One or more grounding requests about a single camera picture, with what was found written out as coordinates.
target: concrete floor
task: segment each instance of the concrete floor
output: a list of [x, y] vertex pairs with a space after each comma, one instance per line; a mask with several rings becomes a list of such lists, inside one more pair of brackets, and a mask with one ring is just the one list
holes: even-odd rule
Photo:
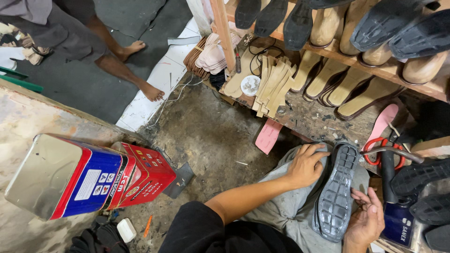
[[[180, 89], [171, 99], [178, 97]], [[195, 176], [177, 199], [160, 194], [150, 203], [119, 212], [117, 221], [127, 217], [137, 231], [136, 238], [128, 243], [131, 252], [157, 252], [182, 204], [192, 200], [206, 202], [222, 191], [257, 182], [289, 149], [301, 144], [284, 127], [272, 151], [264, 154], [254, 143], [267, 119], [256, 117], [237, 103], [231, 106], [214, 92], [204, 84], [185, 87], [180, 100], [166, 106], [157, 125], [140, 130], [153, 148], [165, 150], [174, 167], [189, 162]], [[150, 230], [144, 238], [152, 214]]]

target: black shirt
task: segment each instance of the black shirt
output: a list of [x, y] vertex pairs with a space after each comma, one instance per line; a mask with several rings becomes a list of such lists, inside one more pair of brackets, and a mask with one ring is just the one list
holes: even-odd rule
[[160, 253], [302, 253], [297, 243], [256, 222], [234, 221], [224, 227], [220, 216], [198, 201], [180, 207]]

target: hand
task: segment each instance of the hand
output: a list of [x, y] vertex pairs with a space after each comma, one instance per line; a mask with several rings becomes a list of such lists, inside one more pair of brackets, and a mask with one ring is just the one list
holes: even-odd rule
[[383, 206], [372, 187], [367, 189], [368, 195], [352, 188], [351, 197], [360, 205], [350, 217], [345, 232], [344, 244], [361, 250], [378, 239], [384, 229]]
[[312, 185], [324, 169], [320, 159], [329, 156], [330, 152], [317, 152], [324, 144], [305, 144], [298, 149], [288, 172], [283, 176], [291, 189], [299, 189]]

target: person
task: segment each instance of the person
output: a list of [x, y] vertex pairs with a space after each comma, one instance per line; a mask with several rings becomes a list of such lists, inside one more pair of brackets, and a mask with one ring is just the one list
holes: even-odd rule
[[[368, 195], [351, 189], [359, 208], [350, 218], [343, 245], [311, 229], [312, 206], [328, 180], [322, 173], [328, 167], [328, 149], [325, 144], [296, 147], [258, 183], [224, 191], [205, 204], [182, 205], [159, 252], [365, 253], [384, 229], [383, 207], [370, 187]], [[360, 168], [355, 187], [369, 181]]]
[[69, 60], [93, 62], [105, 72], [135, 84], [152, 102], [164, 95], [124, 64], [145, 43], [120, 46], [97, 17], [93, 0], [2, 0], [0, 22], [28, 33], [36, 46], [50, 47]]

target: small white box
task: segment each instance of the small white box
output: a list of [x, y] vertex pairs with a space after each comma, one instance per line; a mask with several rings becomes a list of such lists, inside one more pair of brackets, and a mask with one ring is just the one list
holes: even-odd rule
[[133, 227], [130, 219], [125, 218], [117, 224], [117, 230], [122, 237], [123, 241], [128, 243], [136, 237], [136, 229]]

